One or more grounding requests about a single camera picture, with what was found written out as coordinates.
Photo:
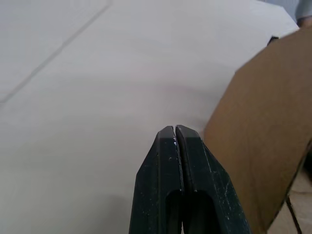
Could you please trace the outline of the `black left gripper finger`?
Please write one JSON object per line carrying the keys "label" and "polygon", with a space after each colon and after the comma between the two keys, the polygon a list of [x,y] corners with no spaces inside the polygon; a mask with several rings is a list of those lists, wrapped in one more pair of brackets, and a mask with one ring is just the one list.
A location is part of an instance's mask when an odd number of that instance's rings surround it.
{"label": "black left gripper finger", "polygon": [[159,131],[136,174],[129,232],[179,234],[184,195],[179,145],[172,126]]}
{"label": "black left gripper finger", "polygon": [[175,128],[185,186],[183,230],[186,234],[250,234],[230,176],[199,134]]}

